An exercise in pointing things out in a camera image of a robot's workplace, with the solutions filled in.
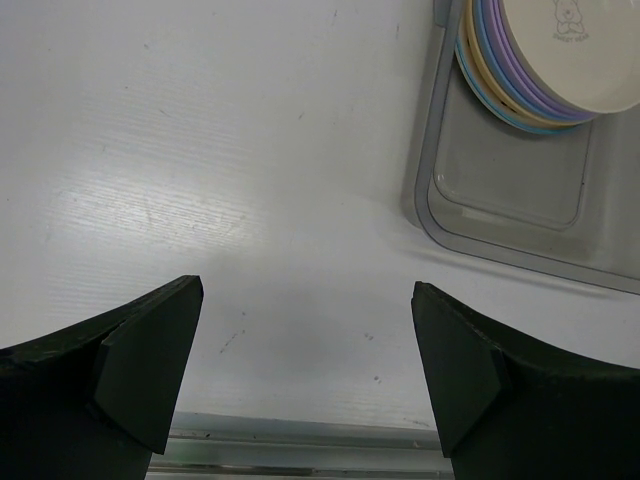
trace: white wooden surface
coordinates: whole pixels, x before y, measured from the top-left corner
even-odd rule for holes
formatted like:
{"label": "white wooden surface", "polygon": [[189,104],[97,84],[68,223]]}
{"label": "white wooden surface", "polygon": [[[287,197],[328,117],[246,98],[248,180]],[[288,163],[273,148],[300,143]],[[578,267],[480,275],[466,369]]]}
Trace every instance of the white wooden surface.
{"label": "white wooden surface", "polygon": [[640,367],[640,300],[437,247],[399,207],[431,2],[5,0],[0,346],[184,273],[178,409],[435,428],[424,280]]}

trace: gray tray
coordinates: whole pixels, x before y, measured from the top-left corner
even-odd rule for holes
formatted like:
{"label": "gray tray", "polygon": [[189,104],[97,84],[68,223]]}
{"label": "gray tray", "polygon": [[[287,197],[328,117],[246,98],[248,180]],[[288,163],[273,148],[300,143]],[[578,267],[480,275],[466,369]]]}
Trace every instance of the gray tray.
{"label": "gray tray", "polygon": [[464,5],[435,2],[410,218],[457,252],[640,293],[640,109],[558,136],[503,124],[455,60]]}

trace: white table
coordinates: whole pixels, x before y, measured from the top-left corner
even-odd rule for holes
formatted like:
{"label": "white table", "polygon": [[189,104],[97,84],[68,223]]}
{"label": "white table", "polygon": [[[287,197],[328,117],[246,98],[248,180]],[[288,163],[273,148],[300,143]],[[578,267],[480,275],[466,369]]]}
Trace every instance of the white table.
{"label": "white table", "polygon": [[433,429],[423,280],[640,367],[639,298],[446,252],[404,218],[431,8],[4,2],[0,346],[196,273],[178,410]]}

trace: stacked bowl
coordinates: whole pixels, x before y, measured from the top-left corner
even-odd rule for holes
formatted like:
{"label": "stacked bowl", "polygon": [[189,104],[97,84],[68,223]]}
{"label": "stacked bowl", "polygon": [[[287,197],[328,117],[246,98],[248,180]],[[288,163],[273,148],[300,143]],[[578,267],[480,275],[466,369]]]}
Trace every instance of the stacked bowl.
{"label": "stacked bowl", "polygon": [[566,132],[640,103],[640,1],[467,0],[456,56],[498,118]]}

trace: cartoon bear logo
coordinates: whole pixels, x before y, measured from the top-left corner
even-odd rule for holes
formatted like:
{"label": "cartoon bear logo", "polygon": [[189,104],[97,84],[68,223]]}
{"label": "cartoon bear logo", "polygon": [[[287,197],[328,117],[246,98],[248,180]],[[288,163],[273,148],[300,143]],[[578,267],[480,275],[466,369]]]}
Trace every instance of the cartoon bear logo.
{"label": "cartoon bear logo", "polygon": [[553,3],[556,4],[556,19],[560,35],[584,33],[578,0],[553,0]]}

